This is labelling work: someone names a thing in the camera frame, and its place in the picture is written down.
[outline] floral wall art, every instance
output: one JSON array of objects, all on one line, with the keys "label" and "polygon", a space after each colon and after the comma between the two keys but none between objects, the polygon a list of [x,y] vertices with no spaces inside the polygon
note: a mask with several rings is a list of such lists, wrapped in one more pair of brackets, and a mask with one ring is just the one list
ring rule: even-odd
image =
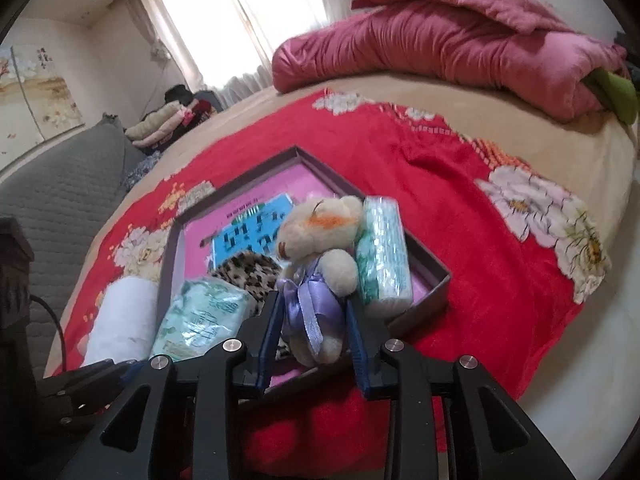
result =
[{"label": "floral wall art", "polygon": [[42,46],[0,48],[0,169],[84,121]]}]

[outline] teddy bear ear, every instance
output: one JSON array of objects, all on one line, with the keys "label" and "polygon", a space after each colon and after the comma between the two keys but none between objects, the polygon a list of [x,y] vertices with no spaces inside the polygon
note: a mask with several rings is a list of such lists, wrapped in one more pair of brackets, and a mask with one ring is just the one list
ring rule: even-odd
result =
[{"label": "teddy bear ear", "polygon": [[340,199],[340,202],[342,202],[345,206],[347,206],[347,208],[351,213],[351,216],[358,219],[362,218],[362,215],[364,214],[364,209],[362,207],[362,202],[357,196],[353,196],[353,195],[343,196]]}]

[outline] floral blanket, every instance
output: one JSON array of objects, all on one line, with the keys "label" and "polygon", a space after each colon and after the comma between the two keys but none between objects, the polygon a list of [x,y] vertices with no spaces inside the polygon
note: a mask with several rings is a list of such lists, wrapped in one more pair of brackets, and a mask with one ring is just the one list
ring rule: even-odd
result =
[{"label": "floral blanket", "polygon": [[[109,283],[159,279],[176,214],[294,144],[363,192],[398,200],[405,227],[452,271],[446,312],[408,341],[441,359],[475,355],[514,397],[609,269],[584,203],[526,161],[426,111],[317,92],[210,146],[124,213],[66,326],[70,366],[82,362]],[[343,374],[242,424],[249,469],[321,478],[383,466],[388,404],[365,402]]]}]

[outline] purple ribbon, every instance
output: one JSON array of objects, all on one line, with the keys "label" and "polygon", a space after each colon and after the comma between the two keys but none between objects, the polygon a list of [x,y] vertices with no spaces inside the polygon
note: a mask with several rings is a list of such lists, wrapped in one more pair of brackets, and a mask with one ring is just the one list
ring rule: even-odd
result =
[{"label": "purple ribbon", "polygon": [[284,295],[285,316],[282,324],[282,335],[306,333],[314,358],[318,357],[322,345],[322,332],[318,318],[344,330],[344,312],[340,302],[331,292],[324,277],[316,272],[316,261],[312,265],[312,274],[305,276],[300,285],[293,280],[280,279],[276,286]]}]

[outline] white sheer curtain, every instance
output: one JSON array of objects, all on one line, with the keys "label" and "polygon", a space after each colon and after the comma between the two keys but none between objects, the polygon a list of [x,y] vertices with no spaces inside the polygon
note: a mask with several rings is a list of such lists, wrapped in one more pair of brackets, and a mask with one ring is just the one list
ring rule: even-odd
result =
[{"label": "white sheer curtain", "polygon": [[287,38],[343,18],[346,0],[142,0],[192,91],[224,105],[271,85],[270,59]]}]

